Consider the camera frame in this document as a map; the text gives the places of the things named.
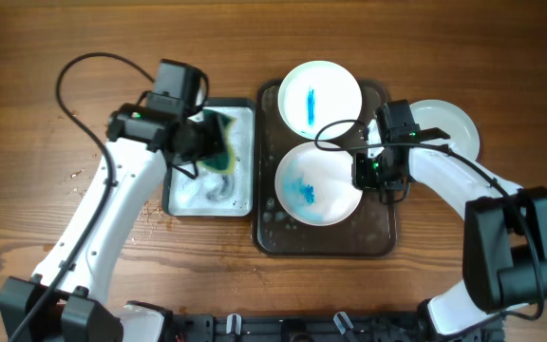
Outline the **white stained plate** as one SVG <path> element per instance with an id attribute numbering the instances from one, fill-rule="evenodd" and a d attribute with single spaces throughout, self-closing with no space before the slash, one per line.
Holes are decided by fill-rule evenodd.
<path id="1" fill-rule="evenodd" d="M 287 127 L 308 140 L 328 141 L 348 132 L 362 110 L 357 80 L 344 67 L 310 61 L 282 81 L 277 106 Z"/>
<path id="2" fill-rule="evenodd" d="M 350 153 L 330 142 L 305 142 L 290 150 L 274 176 L 274 190 L 284 210 L 311 226 L 347 219 L 363 192 L 352 184 Z"/>
<path id="3" fill-rule="evenodd" d="M 427 144 L 448 144 L 454 152 L 475 161 L 481 150 L 477 127 L 459 107 L 442 100 L 421 100 L 409 105 L 414 121 L 422 130 L 440 128 L 450 138 L 427 141 Z"/>

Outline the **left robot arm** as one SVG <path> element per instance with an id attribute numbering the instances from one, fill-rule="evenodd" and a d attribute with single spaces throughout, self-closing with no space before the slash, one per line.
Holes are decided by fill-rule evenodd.
<path id="1" fill-rule="evenodd" d="M 160 61 L 154 85 L 123 104 L 106 139 L 89 137 L 99 168 L 67 228 L 30 279 L 9 277 L 0 314 L 10 341 L 175 341 L 171 311 L 138 301 L 110 312 L 111 277 L 139 213 L 166 174 L 225 150 L 220 114 L 193 122 L 207 104 L 208 76 Z"/>

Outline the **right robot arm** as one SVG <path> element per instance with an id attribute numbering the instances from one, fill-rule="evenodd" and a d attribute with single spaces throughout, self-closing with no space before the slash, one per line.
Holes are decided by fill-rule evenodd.
<path id="1" fill-rule="evenodd" d="M 417 336 L 448 341 L 513 316 L 541 318 L 547 299 L 547 188 L 522 188 L 454 151 L 439 127 L 422 129 L 405 100 L 376 109 L 376 157 L 359 151 L 353 183 L 384 205 L 426 185 L 463 219 L 462 280 L 420 304 Z"/>

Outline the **green yellow sponge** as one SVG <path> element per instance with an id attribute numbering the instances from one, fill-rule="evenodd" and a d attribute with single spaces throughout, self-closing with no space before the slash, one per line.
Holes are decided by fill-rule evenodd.
<path id="1" fill-rule="evenodd" d="M 236 166 L 236 152 L 231 146 L 230 134 L 236 119 L 211 109 L 203 110 L 203 119 L 218 119 L 220 122 L 223 151 L 214 157 L 199 161 L 198 165 L 220 175 L 233 174 Z"/>

